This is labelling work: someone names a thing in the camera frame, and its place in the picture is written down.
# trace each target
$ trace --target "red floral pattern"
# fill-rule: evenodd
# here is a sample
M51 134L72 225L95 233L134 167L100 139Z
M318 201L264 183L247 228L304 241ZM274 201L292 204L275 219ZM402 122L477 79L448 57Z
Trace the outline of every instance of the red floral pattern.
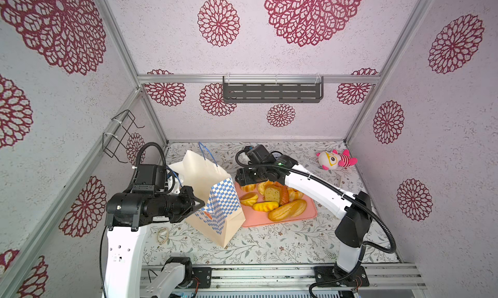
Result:
M354 71L352 75L376 75L377 70L372 68L361 68ZM370 83L341 83L337 89L337 98L340 102L348 105L354 105L363 102L366 94L371 88Z
M202 36L214 46L227 46L239 34L239 16L226 0L204 2L197 18Z
M483 32L482 20L476 15L451 21L432 43L428 59L432 71L446 74L462 67L477 52Z
M419 180L405 180L399 185L397 197L403 214L412 220L424 220L432 212L432 196Z
M9 249L3 254L0 254L0 277L5 273L10 263L19 253L19 250Z
M23 90L0 75L0 148L24 139L33 124L32 115Z
M22 283L17 291L18 298L40 298L45 292L45 285L48 280L48 264L45 263L45 256L38 258L38 264L31 268L27 279Z
M317 45L343 30L362 0L266 0L268 22L287 42Z
M59 229L64 235L82 237L91 232L106 211L107 194L102 181L90 177L86 187L81 190L71 210L66 214Z
M149 75L172 75L167 70L155 69L147 72ZM156 102L165 106L176 106L185 100L183 83L149 83L145 84L147 94Z
M202 108L212 115L229 115L237 107L236 103L226 103L223 101L223 85L211 83L206 85L199 95Z
M403 109L395 101L383 103L373 118L373 133L383 144L393 142L402 133L404 122Z
M0 0L0 9L48 64L86 75L103 62L106 33L93 0Z
M268 110L266 120L275 127L283 127L289 125L290 122L294 120L295 116L296 111L292 106L285 103L279 103Z
M136 154L139 152L140 148L145 145L146 142L143 140L139 133L132 133L126 142L126 156L131 164L135 164ZM141 163L143 163L146 158L146 152L142 153Z

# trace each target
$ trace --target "floral tablecloth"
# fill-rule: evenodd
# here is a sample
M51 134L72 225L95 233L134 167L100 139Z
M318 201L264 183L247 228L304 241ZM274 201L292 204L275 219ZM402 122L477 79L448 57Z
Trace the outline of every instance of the floral tablecloth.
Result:
M342 171L325 171L318 166L316 153L337 149L345 145L340 142L261 142L269 151L280 151L303 164L315 175L358 193L363 188L354 167ZM246 145L256 143L223 142L204 143L219 165L234 177L239 168L234 156ZM173 143L167 151L167 162L175 163L183 159L186 150L200 154L196 143ZM153 226L146 239L142 258L144 265L163 264L170 256L188 256L193 264L296 264L296 263L333 263L339 252L339 240L334 231L339 219L315 203L318 216L315 219L285 222L274 225L240 228L226 248L222 248L205 238L185 222ZM159 244L157 233L168 228L169 237ZM382 246L389 242L376 222L373 222L366 240ZM364 262L399 262L395 254L386 254L368 246Z

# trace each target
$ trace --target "aluminum rail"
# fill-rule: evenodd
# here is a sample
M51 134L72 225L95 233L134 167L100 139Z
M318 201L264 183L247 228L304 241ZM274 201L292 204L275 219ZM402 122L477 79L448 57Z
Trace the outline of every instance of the aluminum rail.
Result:
M194 265L194 268L211 267L211 288L201 292L242 292L307 290L315 282L313 267L333 264L282 264L282 265ZM370 282L362 290L375 289L427 289L415 264L362 264ZM149 284L147 271L157 274L162 266L142 266L140 286ZM322 290L348 290L352 287L315 288Z
M140 83L377 83L377 75L138 75Z

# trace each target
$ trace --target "bread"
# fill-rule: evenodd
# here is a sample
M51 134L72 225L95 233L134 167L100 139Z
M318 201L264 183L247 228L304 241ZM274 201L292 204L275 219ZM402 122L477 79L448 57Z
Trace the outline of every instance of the bread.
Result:
M265 194L265 190L266 190L266 187L268 187L269 185L272 185L273 183L269 180L263 182L263 183L259 183L258 184L258 192L261 193L262 195Z
M240 204L247 207L253 206L258 201L258 194L256 192L249 192L239 198Z
M301 191L289 188L289 201L290 202L298 200L300 198L303 198L303 195L304 195L304 193L302 193Z
M282 188L275 186L275 185L269 185L265 189L265 201L270 202L270 201L277 201L280 202L280 197L282 196Z
M282 206L289 203L289 191L287 190L287 186L282 186L280 189L282 189L282 194L280 195L280 201L278 201L278 204Z
M282 205L268 213L268 218L271 221L282 221L286 218L299 216L304 212L308 203L304 200L295 200L294 202Z
M252 206L257 211L272 211L278 207L278 202L261 202Z
M245 186L242 186L240 187L242 189L242 191L244 192L251 192L251 191L254 191L254 189L256 189L256 184L253 183L252 185L245 185Z

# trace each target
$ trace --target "plush toy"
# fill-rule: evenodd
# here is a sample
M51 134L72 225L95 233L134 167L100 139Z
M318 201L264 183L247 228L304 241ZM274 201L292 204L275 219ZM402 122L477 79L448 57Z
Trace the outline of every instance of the plush toy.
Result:
M358 163L358 159L352 158L348 149L344 150L342 154L339 154L337 150L332 150L332 153L324 151L316 155L318 157L318 164L324 170L338 170L341 167L346 168Z

